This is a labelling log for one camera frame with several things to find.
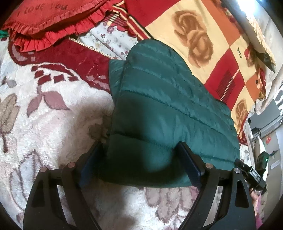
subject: metal screw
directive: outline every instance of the metal screw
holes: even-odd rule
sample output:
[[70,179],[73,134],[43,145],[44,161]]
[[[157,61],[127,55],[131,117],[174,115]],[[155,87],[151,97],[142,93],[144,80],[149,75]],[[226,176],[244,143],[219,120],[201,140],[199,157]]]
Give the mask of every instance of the metal screw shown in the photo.
[[75,167],[76,166],[76,163],[75,162],[70,162],[69,164],[68,164],[68,168],[73,168],[73,167]]
[[238,168],[234,168],[235,173],[240,173],[240,170]]
[[212,168],[213,168],[213,164],[211,164],[211,163],[206,163],[205,166],[206,166],[207,168],[209,168],[209,169],[212,169]]
[[42,167],[42,168],[40,169],[40,172],[44,173],[44,172],[46,172],[46,170],[47,170],[47,167]]

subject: digital display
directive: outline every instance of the digital display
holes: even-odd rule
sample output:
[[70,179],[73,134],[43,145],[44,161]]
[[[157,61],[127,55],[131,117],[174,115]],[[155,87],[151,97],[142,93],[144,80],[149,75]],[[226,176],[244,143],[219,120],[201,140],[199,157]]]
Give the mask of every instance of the digital display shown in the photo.
[[260,176],[258,175],[258,173],[254,170],[254,168],[252,168],[250,170],[250,174],[253,176],[253,178],[256,180],[256,181],[259,181],[260,180]]

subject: green puffer jacket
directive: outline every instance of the green puffer jacket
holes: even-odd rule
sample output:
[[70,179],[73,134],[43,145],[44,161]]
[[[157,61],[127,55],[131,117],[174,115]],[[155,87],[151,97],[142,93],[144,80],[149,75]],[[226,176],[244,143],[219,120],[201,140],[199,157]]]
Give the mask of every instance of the green puffer jacket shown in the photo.
[[204,162],[233,168],[240,151],[228,107],[210,95],[173,49],[143,40],[126,61],[110,61],[109,78],[115,109],[98,172],[102,180],[190,186],[173,150],[179,141]]

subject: red pillow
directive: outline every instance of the red pillow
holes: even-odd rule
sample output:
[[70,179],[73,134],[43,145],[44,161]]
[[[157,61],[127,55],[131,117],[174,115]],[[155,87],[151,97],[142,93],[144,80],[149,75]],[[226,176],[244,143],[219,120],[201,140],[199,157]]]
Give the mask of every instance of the red pillow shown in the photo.
[[24,0],[3,25],[20,51],[43,50],[58,39],[81,34],[121,0]]

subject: leaf pattern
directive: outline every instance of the leaf pattern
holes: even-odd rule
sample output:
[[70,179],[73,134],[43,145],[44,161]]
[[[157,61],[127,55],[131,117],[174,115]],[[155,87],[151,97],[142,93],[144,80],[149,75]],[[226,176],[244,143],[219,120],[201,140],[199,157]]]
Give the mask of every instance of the leaf pattern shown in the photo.
[[47,106],[51,109],[64,109],[69,110],[69,108],[66,106],[61,94],[59,94],[56,91],[48,91],[42,93],[44,96],[44,102],[47,104]]
[[185,218],[179,215],[179,210],[189,212],[197,195],[196,187],[145,189],[147,204],[150,207],[157,207],[155,215],[158,219],[163,223],[169,223],[172,218],[174,219],[169,229],[178,228],[178,223]]
[[11,132],[20,110],[16,103],[17,96],[15,93],[7,96],[2,102],[0,99],[0,136],[3,140],[4,152],[8,152],[6,134]]
[[40,102],[42,100],[42,94],[39,94],[34,99],[32,99],[27,107],[27,117],[30,116],[31,113],[37,110]]
[[14,88],[17,86],[17,82],[15,80],[9,80],[7,81],[7,85],[9,88]]
[[94,139],[99,140],[102,143],[106,142],[107,139],[107,131],[111,125],[111,117],[107,115],[103,115],[102,124],[92,124],[88,128],[88,135]]
[[4,85],[4,84],[6,83],[6,81],[7,81],[7,77],[5,76],[5,77],[3,77],[3,80],[2,80],[2,82],[1,82],[1,85]]
[[20,161],[18,167],[13,168],[9,176],[9,186],[12,199],[16,206],[21,210],[16,215],[17,221],[22,224],[23,213],[27,204],[27,199],[37,176],[39,169],[43,166],[40,155],[36,150],[29,152]]
[[51,109],[70,110],[66,106],[60,93],[56,91],[42,92],[41,86],[37,87],[37,93],[38,95],[29,102],[29,105],[27,107],[27,117],[29,117],[34,111],[38,109],[42,98],[44,98],[45,104]]

